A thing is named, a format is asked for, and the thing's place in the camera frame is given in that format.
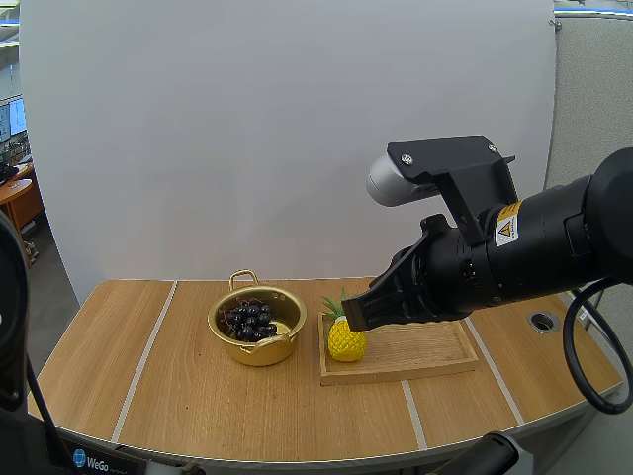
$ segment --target wooden tray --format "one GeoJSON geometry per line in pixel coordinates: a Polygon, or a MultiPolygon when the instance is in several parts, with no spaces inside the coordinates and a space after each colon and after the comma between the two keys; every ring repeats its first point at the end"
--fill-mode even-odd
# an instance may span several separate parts
{"type": "Polygon", "coordinates": [[[351,363],[330,356],[331,326],[328,316],[318,316],[321,386],[427,378],[473,371],[479,363],[458,322],[388,325],[365,332],[365,356],[351,363]]]}

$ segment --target cable hole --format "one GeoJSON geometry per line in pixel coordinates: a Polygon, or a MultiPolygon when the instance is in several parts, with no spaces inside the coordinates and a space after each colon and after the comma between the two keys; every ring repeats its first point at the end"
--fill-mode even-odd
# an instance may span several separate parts
{"type": "Polygon", "coordinates": [[[561,329],[561,321],[547,312],[537,312],[528,318],[530,325],[539,333],[552,333],[561,329]]]}

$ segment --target pot handle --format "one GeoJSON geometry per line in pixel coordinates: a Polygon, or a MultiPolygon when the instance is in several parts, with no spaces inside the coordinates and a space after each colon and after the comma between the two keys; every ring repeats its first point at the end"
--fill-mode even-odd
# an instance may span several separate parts
{"type": "Polygon", "coordinates": [[[244,346],[241,346],[240,349],[248,354],[257,354],[262,348],[272,346],[273,344],[290,345],[293,344],[293,342],[288,338],[288,335],[284,333],[278,334],[277,336],[271,336],[270,338],[260,339],[255,343],[255,346],[252,349],[244,346]]]}
{"type": "Polygon", "coordinates": [[[232,292],[232,290],[234,288],[233,280],[235,280],[235,277],[238,277],[240,275],[250,275],[253,278],[253,284],[254,285],[259,285],[259,281],[257,280],[257,276],[255,275],[255,273],[252,270],[248,270],[248,269],[238,270],[237,272],[233,272],[231,277],[228,279],[228,290],[230,292],[232,292]]]}

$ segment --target white backdrop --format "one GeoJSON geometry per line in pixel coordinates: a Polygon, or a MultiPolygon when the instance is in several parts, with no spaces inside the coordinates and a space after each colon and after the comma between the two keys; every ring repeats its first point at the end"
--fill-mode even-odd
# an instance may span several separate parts
{"type": "Polygon", "coordinates": [[[486,135],[540,191],[551,0],[24,2],[22,84],[77,298],[109,278],[377,275],[443,203],[365,191],[388,142],[486,135]]]}

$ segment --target black cable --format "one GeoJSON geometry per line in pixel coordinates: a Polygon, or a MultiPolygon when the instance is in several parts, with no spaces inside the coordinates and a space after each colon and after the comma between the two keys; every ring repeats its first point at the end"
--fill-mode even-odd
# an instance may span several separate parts
{"type": "Polygon", "coordinates": [[[618,282],[608,278],[598,280],[597,282],[589,285],[574,299],[572,305],[570,305],[570,308],[567,310],[565,322],[563,323],[563,350],[565,351],[565,359],[567,360],[567,366],[570,368],[570,373],[572,373],[572,378],[574,378],[576,386],[578,386],[578,389],[581,391],[583,396],[587,398],[589,403],[599,411],[606,414],[621,414],[629,409],[631,404],[633,404],[633,367],[631,367],[629,357],[626,355],[626,351],[624,351],[622,343],[620,343],[617,335],[606,322],[602,314],[598,310],[595,310],[595,313],[591,315],[604,331],[611,347],[620,359],[622,366],[624,366],[624,373],[626,374],[628,383],[628,394],[626,399],[621,403],[610,403],[600,396],[600,394],[593,389],[587,380],[587,377],[581,368],[578,356],[576,355],[576,347],[574,345],[574,322],[576,321],[576,314],[578,313],[578,310],[585,301],[597,294],[599,291],[617,284],[618,282]]]}
{"type": "MultiPolygon", "coordinates": [[[[590,314],[595,321],[596,321],[596,319],[599,319],[601,317],[601,314],[599,313],[599,311],[597,310],[596,307],[597,307],[597,304],[599,303],[599,297],[601,297],[603,293],[604,293],[603,290],[601,290],[598,293],[598,299],[596,300],[595,304],[592,304],[590,300],[585,300],[584,302],[581,303],[583,309],[588,314],[590,314]]],[[[581,295],[581,291],[579,289],[572,289],[572,294],[574,294],[574,297],[576,298],[579,295],[581,295]]],[[[585,330],[588,328],[589,322],[587,322],[587,324],[585,325],[585,330]]]]}
{"type": "Polygon", "coordinates": [[[49,436],[49,440],[54,445],[57,453],[61,455],[61,457],[65,460],[67,464],[67,467],[65,468],[70,469],[70,471],[75,475],[82,475],[82,473],[72,461],[70,452],[68,452],[68,448],[61,440],[59,432],[57,431],[57,427],[52,421],[50,412],[48,411],[46,403],[44,402],[44,396],[42,395],[42,391],[40,390],[40,385],[38,384],[38,378],[36,378],[36,374],[33,371],[33,366],[31,366],[31,359],[29,358],[29,356],[27,356],[27,382],[29,383],[29,387],[31,388],[33,399],[35,399],[36,405],[40,410],[40,416],[42,416],[42,420],[44,421],[46,433],[49,436]]]}
{"type": "Polygon", "coordinates": [[[602,300],[602,296],[604,295],[604,291],[601,290],[599,294],[597,294],[597,297],[595,298],[595,303],[593,304],[594,307],[597,308],[598,305],[600,305],[600,301],[602,300]]]}

